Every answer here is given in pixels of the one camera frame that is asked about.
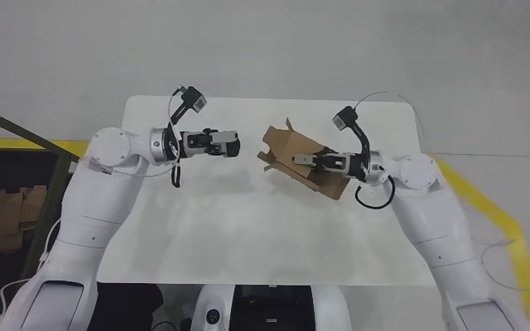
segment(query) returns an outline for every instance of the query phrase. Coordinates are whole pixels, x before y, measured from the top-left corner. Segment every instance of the black cable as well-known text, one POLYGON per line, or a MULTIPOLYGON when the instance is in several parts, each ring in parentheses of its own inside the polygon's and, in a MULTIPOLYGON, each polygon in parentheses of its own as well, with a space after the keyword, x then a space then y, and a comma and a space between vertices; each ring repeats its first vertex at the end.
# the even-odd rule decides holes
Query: black cable
POLYGON ((179 108, 177 108, 176 111, 173 113, 173 115, 171 115, 171 123, 173 123, 173 125, 176 125, 176 123, 179 122, 186 110, 187 109, 184 104, 180 105, 179 108))
POLYGON ((154 329, 156 329, 158 325, 162 325, 162 324, 169 324, 169 325, 170 325, 175 331, 178 331, 178 330, 176 329, 176 326, 175 326, 172 322, 170 322, 170 321, 162 321, 162 322, 157 323, 157 325, 155 325, 155 326, 152 327, 151 331, 154 330, 154 329))
POLYGON ((171 169, 171 183, 177 189, 181 187, 181 167, 180 166, 174 165, 173 169, 171 169))
POLYGON ((359 192, 361 190, 361 186, 357 187, 357 190, 355 191, 355 199, 358 203, 360 203, 361 206, 366 207, 368 209, 378 210, 387 207, 392 202, 392 200, 394 200, 394 195, 396 194, 396 183, 394 183, 394 179, 392 178, 392 176, 389 176, 388 180, 390 181, 390 184, 392 184, 392 192, 390 193, 390 198, 388 198, 388 201, 386 203, 381 204, 380 206, 370 206, 369 204, 365 204, 363 201, 361 201, 361 199, 359 199, 359 192))
POLYGON ((180 120, 180 119, 184 116, 184 114, 188 111, 188 109, 189 109, 189 108, 186 108, 186 106, 185 106, 184 104, 182 104, 182 105, 176 110, 176 112, 173 114, 173 116, 171 116, 171 120, 173 121, 173 119, 174 119, 173 124, 176 125, 177 122, 179 122, 179 120, 180 120))

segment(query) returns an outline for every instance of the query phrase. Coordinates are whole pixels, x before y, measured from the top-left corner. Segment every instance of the cardboard flap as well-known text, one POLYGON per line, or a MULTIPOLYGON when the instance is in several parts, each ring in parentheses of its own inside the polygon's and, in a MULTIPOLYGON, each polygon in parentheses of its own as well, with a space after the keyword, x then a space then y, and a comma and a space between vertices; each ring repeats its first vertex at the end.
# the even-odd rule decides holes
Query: cardboard flap
POLYGON ((271 153, 274 156, 279 156, 283 152, 285 142, 289 138, 291 133, 288 130, 280 130, 275 127, 268 127, 267 132, 263 136, 263 142, 265 142, 271 149, 271 153))
POLYGON ((291 121, 289 121, 289 118, 285 119, 285 125, 287 125, 287 129, 289 129, 289 131, 294 132, 294 130, 292 129, 291 121))

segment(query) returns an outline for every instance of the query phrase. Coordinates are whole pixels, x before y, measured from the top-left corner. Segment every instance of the white wire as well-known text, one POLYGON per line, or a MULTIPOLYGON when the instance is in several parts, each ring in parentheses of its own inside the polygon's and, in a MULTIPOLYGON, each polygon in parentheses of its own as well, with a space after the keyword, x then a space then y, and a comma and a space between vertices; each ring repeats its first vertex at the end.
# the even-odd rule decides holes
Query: white wire
POLYGON ((0 315, 4 315, 7 310, 7 303, 6 303, 6 296, 3 294, 4 290, 8 288, 11 285, 15 285, 18 283, 22 283, 23 281, 29 281, 31 278, 27 278, 25 280, 19 280, 19 281, 12 281, 9 284, 6 284, 1 290, 0 290, 0 300, 2 300, 2 313, 0 315))
POLYGON ((408 103, 409 106, 412 107, 412 111, 414 112, 414 116, 416 117, 417 119, 417 122, 418 124, 420 125, 420 131, 422 132, 422 137, 423 137, 423 141, 425 142, 425 145, 426 145, 426 148, 427 150, 425 152, 430 152, 432 153, 432 149, 431 149, 431 146, 429 145, 429 141, 427 140, 427 137, 425 136, 425 131, 423 131, 423 125, 422 125, 422 121, 420 120, 420 116, 416 110, 416 107, 414 107, 414 105, 408 101, 407 98, 403 97, 401 94, 398 94, 396 92, 390 92, 390 91, 378 91, 378 92, 373 92, 371 94, 368 94, 367 96, 365 97, 362 97, 354 106, 354 109, 357 108, 357 106, 359 106, 364 100, 366 100, 367 98, 373 96, 373 95, 376 95, 376 94, 392 94, 392 95, 395 95, 397 96, 398 98, 400 98, 401 100, 403 100, 404 102, 408 103))
POLYGON ((59 222, 60 222, 60 218, 57 219, 57 221, 51 226, 51 229, 48 232, 48 237, 46 237, 46 243, 44 244, 44 251, 42 252, 41 257, 39 257, 39 266, 36 269, 37 271, 39 271, 42 268, 42 266, 44 266, 44 263, 48 259, 48 255, 49 255, 48 244, 50 243, 51 233, 53 233, 53 230, 55 229, 57 224, 59 224, 59 222))
POLYGON ((508 246, 508 245, 511 245, 513 244, 514 242, 516 242, 517 239, 503 239, 499 242, 496 242, 496 243, 492 243, 490 245, 488 245, 483 251, 482 253, 480 254, 480 264, 484 267, 484 270, 486 271, 486 274, 488 275, 488 277, 495 282, 495 284, 497 285, 500 285, 502 287, 504 287, 505 289, 509 289, 509 290, 516 290, 518 292, 526 292, 528 290, 530 290, 530 288, 524 288, 524 287, 515 287, 515 286, 510 286, 510 285, 505 285, 503 283, 501 283, 500 281, 497 281, 493 276, 491 276, 491 274, 489 273, 488 271, 488 268, 486 268, 486 265, 484 264, 484 256, 486 255, 486 253, 493 247, 504 247, 504 246, 508 246))

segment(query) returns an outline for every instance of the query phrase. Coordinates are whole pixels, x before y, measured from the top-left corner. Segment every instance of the gray floor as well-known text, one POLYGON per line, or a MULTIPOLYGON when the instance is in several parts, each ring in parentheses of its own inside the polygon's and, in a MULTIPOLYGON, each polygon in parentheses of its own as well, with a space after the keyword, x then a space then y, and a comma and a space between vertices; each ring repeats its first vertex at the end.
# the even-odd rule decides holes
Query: gray floor
MULTIPOLYGON (((529 31, 526 0, 1 1, 0 114, 49 139, 85 140, 118 126, 129 97, 176 84, 240 98, 399 91, 432 150, 528 237, 529 31)), ((480 240, 500 236, 468 214, 480 240)), ((504 249, 489 268, 514 284, 504 249)), ((518 293, 499 290, 522 308, 518 293)), ((442 329, 436 289, 345 291, 355 329, 442 329)), ((173 319, 197 289, 165 292, 158 316, 173 319)))

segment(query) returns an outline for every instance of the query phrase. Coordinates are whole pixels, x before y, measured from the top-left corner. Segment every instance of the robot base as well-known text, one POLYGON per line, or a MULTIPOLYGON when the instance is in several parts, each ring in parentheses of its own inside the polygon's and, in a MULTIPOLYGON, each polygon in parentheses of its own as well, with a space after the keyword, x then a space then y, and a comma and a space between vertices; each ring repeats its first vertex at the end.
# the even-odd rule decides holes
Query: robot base
POLYGON ((191 331, 351 331, 348 305, 339 287, 205 285, 191 331))

